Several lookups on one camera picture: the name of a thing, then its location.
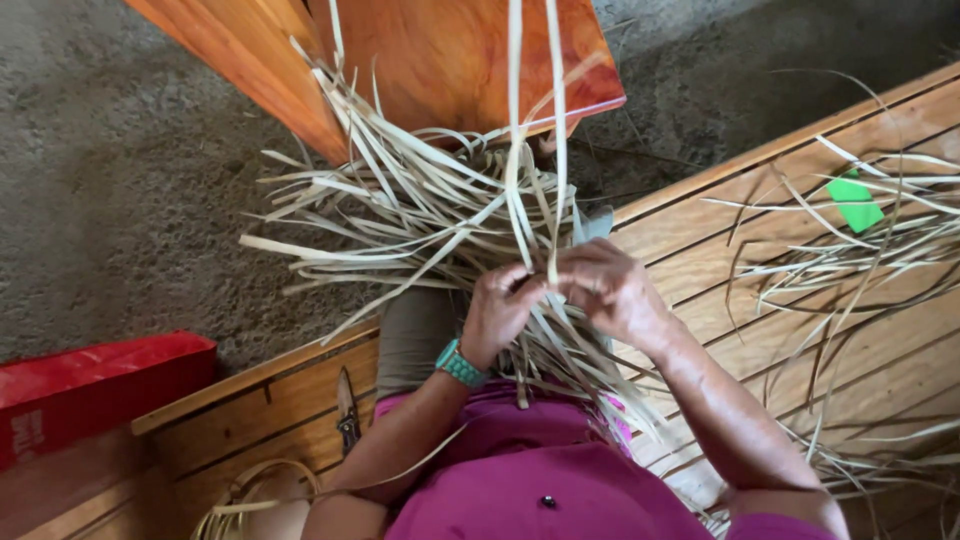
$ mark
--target green card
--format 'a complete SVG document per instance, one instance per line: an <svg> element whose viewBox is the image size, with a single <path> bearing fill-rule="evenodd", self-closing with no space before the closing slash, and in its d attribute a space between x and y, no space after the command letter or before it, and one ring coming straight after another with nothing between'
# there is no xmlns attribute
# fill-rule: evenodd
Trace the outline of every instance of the green card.
<svg viewBox="0 0 960 540"><path fill-rule="evenodd" d="M838 203L866 203L873 201L870 189L860 184L845 182L844 178L860 179L860 174L853 170L841 178L833 179L827 184L830 197ZM840 214L847 220L847 224L855 233L866 231L871 225L883 219L883 210L876 203L872 205L838 205Z"/></svg>

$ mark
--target woman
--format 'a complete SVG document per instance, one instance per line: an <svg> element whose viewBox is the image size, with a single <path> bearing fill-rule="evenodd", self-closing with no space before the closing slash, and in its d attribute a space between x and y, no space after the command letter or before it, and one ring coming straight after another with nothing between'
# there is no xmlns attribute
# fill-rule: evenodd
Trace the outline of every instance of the woman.
<svg viewBox="0 0 960 540"><path fill-rule="evenodd" d="M657 366L731 487L728 539L847 538L840 508L814 471L670 313L639 261L596 238L566 250L558 271L556 292ZM458 319L448 293L416 289L390 305L381 322L376 420L327 487L392 478L469 424L425 467L314 503L304 540L711 537L661 480L609 442L582 402L537 396L520 410L508 381L471 390L472 377L490 369L551 290L519 264L484 275L455 352L444 350ZM457 362L468 367L449 367Z"/></svg>

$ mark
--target woman's right hand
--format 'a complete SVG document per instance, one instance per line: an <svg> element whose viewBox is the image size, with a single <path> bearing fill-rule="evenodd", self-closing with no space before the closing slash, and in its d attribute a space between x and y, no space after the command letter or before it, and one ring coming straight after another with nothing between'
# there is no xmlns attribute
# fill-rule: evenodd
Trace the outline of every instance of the woman's right hand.
<svg viewBox="0 0 960 540"><path fill-rule="evenodd" d="M584 310L597 330L633 345L652 359L689 335L667 308L643 263L605 238L562 250L557 256L560 291Z"/></svg>

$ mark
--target woman's left hand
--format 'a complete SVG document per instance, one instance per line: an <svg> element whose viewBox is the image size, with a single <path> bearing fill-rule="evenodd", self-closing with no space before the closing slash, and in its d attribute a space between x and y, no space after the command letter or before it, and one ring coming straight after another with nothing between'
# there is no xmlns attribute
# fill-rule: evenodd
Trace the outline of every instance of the woman's left hand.
<svg viewBox="0 0 960 540"><path fill-rule="evenodd" d="M473 300L460 338L464 359L480 371L490 369L497 354L523 331L530 308L551 290L546 276L530 276L522 263L481 276L473 287Z"/></svg>

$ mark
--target wooden chair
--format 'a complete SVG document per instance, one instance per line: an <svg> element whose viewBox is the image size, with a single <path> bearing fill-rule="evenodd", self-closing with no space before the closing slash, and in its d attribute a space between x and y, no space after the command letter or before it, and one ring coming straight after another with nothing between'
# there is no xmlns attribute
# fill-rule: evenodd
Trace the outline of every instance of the wooden chair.
<svg viewBox="0 0 960 540"><path fill-rule="evenodd" d="M332 164L348 141L294 37L332 64L328 0L127 0L233 82ZM340 0L345 73L372 103L372 73L384 115L399 127L488 133L507 114L508 0ZM567 123L626 101L589 0L557 0L564 70L596 52L602 60L566 89ZM523 2L520 117L553 87L542 0ZM552 104L529 125L553 128Z"/></svg>

